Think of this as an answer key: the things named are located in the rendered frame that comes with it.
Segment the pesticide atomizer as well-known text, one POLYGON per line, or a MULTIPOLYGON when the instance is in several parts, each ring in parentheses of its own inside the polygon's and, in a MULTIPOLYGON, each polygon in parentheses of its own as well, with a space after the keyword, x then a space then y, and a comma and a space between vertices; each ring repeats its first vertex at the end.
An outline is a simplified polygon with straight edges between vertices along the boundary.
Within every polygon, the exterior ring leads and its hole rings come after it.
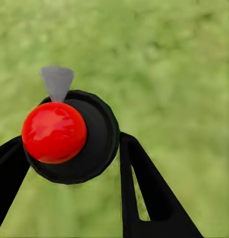
POLYGON ((62 65, 39 70, 49 93, 22 126, 28 163, 60 184, 85 183, 115 160, 120 130, 110 106, 97 95, 69 90, 75 72, 62 65))

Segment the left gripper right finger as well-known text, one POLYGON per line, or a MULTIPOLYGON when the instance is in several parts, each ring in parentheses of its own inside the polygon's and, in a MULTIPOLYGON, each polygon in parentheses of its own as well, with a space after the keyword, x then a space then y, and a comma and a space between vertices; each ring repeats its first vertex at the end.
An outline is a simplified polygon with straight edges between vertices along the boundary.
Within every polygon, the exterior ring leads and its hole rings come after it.
POLYGON ((123 238, 203 238, 139 141, 120 131, 123 238), (133 166, 150 221, 139 218, 133 166))

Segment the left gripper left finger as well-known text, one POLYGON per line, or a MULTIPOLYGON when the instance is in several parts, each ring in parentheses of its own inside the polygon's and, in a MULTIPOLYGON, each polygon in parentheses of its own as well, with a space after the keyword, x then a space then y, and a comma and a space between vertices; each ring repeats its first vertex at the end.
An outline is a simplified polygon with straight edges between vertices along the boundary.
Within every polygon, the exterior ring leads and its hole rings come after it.
POLYGON ((30 166, 22 135, 0 146, 0 227, 30 166))

